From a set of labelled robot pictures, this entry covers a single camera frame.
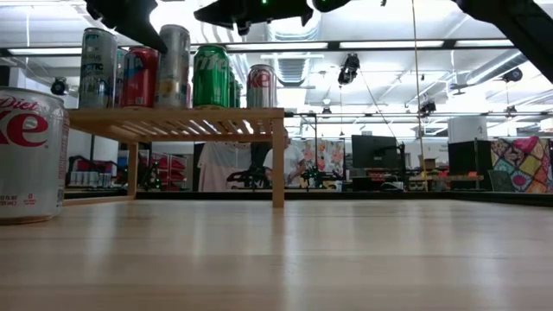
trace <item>wooden shelf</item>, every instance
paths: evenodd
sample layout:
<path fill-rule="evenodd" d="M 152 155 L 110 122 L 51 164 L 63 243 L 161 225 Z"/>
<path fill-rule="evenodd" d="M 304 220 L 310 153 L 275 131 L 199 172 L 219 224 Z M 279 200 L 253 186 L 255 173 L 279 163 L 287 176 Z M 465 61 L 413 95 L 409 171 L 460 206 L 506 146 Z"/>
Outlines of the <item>wooden shelf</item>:
<path fill-rule="evenodd" d="M 71 127 L 123 143 L 271 141 L 284 109 L 70 110 Z"/>
<path fill-rule="evenodd" d="M 69 110 L 70 127 L 129 144 L 128 197 L 137 194 L 138 143 L 272 142 L 273 208 L 284 207 L 284 109 Z M 64 204 L 87 204 L 90 201 Z"/>

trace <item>aluminum can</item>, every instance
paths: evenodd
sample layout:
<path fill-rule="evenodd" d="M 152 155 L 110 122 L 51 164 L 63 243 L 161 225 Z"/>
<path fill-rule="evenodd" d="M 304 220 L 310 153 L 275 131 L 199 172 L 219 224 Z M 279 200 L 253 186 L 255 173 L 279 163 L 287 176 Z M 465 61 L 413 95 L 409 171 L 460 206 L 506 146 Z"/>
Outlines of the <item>aluminum can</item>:
<path fill-rule="evenodd" d="M 0 223 L 45 221 L 61 211 L 68 133 L 62 99 L 0 87 Z"/>
<path fill-rule="evenodd" d="M 242 85 L 238 81 L 236 81 L 236 98 L 234 99 L 234 106 L 236 108 L 240 108 L 242 105 L 242 101 L 240 100 L 242 98 Z"/>
<path fill-rule="evenodd" d="M 202 46 L 194 56 L 194 107 L 215 105 L 229 108 L 230 67 L 226 50 L 219 46 Z"/>
<path fill-rule="evenodd" d="M 187 108 L 192 108 L 192 86 L 190 82 L 187 83 Z"/>
<path fill-rule="evenodd" d="M 80 59 L 79 108 L 112 108 L 118 41 L 102 29 L 85 29 Z"/>
<path fill-rule="evenodd" d="M 157 62 L 157 51 L 152 48 L 132 48 L 125 55 L 121 107 L 154 107 Z"/>
<path fill-rule="evenodd" d="M 186 108 L 190 68 L 190 34 L 182 26 L 165 25 L 159 34 L 168 52 L 160 54 L 155 108 Z"/>
<path fill-rule="evenodd" d="M 123 97 L 123 79 L 124 79 L 124 56 L 127 55 L 127 51 L 122 48 L 118 48 L 117 65 L 115 68 L 115 101 L 113 103 L 114 108 L 121 106 L 121 99 Z"/>
<path fill-rule="evenodd" d="M 230 71 L 229 86 L 228 86 L 228 106 L 229 108 L 236 108 L 236 78 L 232 70 Z"/>
<path fill-rule="evenodd" d="M 277 75 L 269 65 L 254 65 L 248 73 L 248 108 L 277 107 Z"/>

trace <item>black monitor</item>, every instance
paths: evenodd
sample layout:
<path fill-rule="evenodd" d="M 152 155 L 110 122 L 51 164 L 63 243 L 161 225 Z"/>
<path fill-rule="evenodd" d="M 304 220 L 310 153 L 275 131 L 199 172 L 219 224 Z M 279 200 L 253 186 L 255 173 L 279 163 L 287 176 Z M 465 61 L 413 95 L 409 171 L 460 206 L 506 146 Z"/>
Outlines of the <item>black monitor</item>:
<path fill-rule="evenodd" d="M 397 140 L 388 136 L 352 135 L 354 168 L 399 168 Z"/>

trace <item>cable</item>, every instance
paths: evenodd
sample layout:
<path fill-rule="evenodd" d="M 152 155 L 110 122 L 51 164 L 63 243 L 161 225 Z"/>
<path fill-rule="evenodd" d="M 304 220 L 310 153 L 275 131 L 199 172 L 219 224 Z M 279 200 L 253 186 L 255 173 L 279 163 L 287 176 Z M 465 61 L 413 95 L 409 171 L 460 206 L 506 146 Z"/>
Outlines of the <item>cable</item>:
<path fill-rule="evenodd" d="M 380 110 L 380 108 L 378 108 L 377 100 L 372 95 L 371 88 L 369 87 L 369 84 L 366 82 L 365 75 L 363 74 L 362 71 L 360 71 L 360 72 L 361 72 L 361 77 L 363 78 L 363 81 L 365 81 L 366 90 L 369 91 L 369 94 L 371 95 L 372 102 L 374 103 L 375 107 L 377 107 L 378 114 L 380 114 L 380 117 L 382 117 L 382 119 L 384 120 L 384 123 L 388 126 L 388 129 L 390 130 L 391 135 L 394 136 L 394 138 L 396 138 L 396 135 L 394 134 L 394 131 L 391 130 L 390 124 L 386 120 L 386 118 L 385 118 L 384 114 L 382 113 L 382 111 Z"/>
<path fill-rule="evenodd" d="M 421 87 L 418 82 L 418 44 L 416 42 L 416 12 L 415 0 L 411 0 L 411 8 L 413 10 L 413 41 L 415 42 L 415 69 L 416 69 L 416 100 L 418 102 L 418 136 L 421 140 L 421 164 L 423 166 L 424 191 L 429 191 L 429 182 L 426 176 L 426 163 L 424 162 L 424 144 L 423 144 L 423 123 L 421 122 Z"/>

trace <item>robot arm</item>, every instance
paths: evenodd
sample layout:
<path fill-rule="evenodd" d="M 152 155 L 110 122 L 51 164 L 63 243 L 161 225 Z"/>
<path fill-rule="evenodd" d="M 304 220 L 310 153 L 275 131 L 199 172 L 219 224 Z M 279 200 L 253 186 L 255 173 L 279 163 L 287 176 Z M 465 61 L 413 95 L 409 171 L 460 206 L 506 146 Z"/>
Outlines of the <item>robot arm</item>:
<path fill-rule="evenodd" d="M 149 23 L 155 0 L 85 0 L 89 14 L 108 28 L 165 53 L 167 47 Z M 501 30 L 547 79 L 553 81 L 553 20 L 533 0 L 452 0 L 471 17 Z M 330 12 L 350 0 L 313 0 L 320 12 Z M 218 0 L 194 12 L 198 21 L 228 29 L 238 25 L 247 35 L 257 22 L 299 16 L 305 25 L 313 15 L 306 0 Z"/>

